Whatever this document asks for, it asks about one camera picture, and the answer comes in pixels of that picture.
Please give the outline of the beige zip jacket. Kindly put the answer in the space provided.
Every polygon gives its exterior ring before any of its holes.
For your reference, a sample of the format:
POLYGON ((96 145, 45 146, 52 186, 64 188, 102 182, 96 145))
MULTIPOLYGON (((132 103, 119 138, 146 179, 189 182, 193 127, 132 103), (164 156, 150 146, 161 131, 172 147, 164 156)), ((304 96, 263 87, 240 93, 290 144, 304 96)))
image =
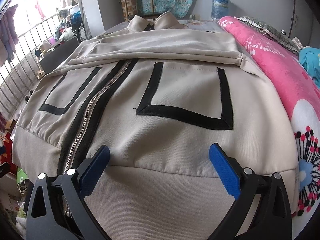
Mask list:
POLYGON ((256 174, 278 172, 298 204, 297 146, 271 80, 226 32, 171 15, 82 42, 35 88, 12 160, 31 181, 110 149, 86 204, 112 239, 207 239, 231 207, 218 143, 256 174))

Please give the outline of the pink floral blanket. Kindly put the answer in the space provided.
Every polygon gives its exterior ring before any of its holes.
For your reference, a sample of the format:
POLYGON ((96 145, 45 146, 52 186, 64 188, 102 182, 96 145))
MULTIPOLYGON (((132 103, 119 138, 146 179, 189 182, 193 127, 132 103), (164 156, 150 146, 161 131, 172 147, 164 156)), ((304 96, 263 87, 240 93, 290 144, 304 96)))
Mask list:
POLYGON ((299 161, 299 199, 293 216, 306 217, 319 204, 319 88, 293 48, 249 19, 225 16, 220 27, 232 34, 274 84, 295 134, 299 161))

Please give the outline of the metal balcony railing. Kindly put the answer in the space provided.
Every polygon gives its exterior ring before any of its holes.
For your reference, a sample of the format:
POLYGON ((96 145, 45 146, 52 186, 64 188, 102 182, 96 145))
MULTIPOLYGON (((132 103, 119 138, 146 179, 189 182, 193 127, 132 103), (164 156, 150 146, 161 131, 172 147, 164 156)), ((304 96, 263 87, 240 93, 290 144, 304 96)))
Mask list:
POLYGON ((1 114, 6 119, 14 116, 45 74, 40 59, 73 37, 79 43, 86 38, 79 12, 63 20, 59 14, 53 15, 21 35, 13 35, 12 31, 4 16, 1 19, 1 114))

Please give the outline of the dark low cabinet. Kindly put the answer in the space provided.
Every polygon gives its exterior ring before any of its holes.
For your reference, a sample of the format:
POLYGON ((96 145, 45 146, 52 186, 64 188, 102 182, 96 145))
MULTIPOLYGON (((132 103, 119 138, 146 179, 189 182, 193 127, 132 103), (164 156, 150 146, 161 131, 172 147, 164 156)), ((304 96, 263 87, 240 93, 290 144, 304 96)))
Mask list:
POLYGON ((53 51, 48 52, 40 59, 40 66, 45 74, 49 74, 55 70, 65 59, 67 59, 73 51, 78 47, 79 42, 76 37, 66 41, 56 47, 53 51))

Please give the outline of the light blue cloth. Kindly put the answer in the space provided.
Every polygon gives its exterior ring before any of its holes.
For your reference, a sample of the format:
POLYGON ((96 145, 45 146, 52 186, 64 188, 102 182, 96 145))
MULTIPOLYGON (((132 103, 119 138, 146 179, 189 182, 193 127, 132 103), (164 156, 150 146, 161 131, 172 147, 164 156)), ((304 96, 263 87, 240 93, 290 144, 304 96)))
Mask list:
POLYGON ((299 62, 313 79, 316 86, 320 86, 320 68, 319 68, 320 49, 305 47, 299 52, 299 62))

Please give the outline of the grey patterned pillow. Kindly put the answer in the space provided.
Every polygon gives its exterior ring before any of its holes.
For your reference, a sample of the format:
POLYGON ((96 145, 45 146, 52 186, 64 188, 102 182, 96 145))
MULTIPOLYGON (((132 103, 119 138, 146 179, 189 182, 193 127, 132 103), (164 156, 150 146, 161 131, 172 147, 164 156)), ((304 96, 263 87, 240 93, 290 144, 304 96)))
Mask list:
POLYGON ((300 49, 297 47, 297 45, 291 39, 277 31, 271 25, 268 25, 267 23, 250 16, 238 17, 237 19, 298 56, 300 49))

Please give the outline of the white floral bed sheet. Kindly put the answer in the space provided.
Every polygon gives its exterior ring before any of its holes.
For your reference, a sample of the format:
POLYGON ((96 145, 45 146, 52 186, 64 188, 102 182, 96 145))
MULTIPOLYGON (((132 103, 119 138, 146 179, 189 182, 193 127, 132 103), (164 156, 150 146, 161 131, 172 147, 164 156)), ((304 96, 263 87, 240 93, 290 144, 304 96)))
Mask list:
MULTIPOLYGON (((194 30, 200 30, 200 31, 206 31, 206 32, 215 32, 215 33, 223 33, 225 30, 220 27, 216 22, 214 21, 198 21, 198 20, 178 20, 180 24, 186 25, 190 29, 194 30)), ((121 22, 114 27, 107 29, 103 32, 103 34, 111 34, 115 31, 122 30, 126 28, 129 25, 128 22, 121 22)))

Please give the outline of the blue water jug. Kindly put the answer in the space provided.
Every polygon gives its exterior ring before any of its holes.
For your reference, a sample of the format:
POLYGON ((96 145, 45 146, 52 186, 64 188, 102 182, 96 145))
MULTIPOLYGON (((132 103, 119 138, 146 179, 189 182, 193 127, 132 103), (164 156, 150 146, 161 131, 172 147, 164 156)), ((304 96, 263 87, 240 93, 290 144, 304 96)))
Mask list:
POLYGON ((212 0, 211 17, 218 21, 220 18, 228 16, 229 14, 229 0, 212 0))

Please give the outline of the patterned box on chair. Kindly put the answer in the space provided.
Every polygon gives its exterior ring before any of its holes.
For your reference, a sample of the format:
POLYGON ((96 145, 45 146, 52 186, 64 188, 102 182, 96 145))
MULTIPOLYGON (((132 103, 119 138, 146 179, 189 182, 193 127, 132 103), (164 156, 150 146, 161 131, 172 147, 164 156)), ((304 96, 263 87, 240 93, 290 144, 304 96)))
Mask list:
POLYGON ((132 18, 138 14, 137 0, 121 0, 124 18, 132 18))

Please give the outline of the wooden chair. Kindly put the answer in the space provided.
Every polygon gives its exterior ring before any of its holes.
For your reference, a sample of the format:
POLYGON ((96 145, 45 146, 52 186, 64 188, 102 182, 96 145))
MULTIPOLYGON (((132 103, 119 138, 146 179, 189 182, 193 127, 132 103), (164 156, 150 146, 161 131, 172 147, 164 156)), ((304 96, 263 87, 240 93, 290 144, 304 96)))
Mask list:
MULTIPOLYGON (((158 18, 162 14, 161 12, 156 11, 154 0, 150 0, 150 10, 149 11, 144 11, 142 5, 143 5, 143 0, 137 0, 137 8, 138 8, 137 15, 144 18, 144 19, 155 20, 156 18, 158 18)), ((134 17, 129 18, 129 19, 124 18, 124 21, 130 22, 133 18, 134 17)))

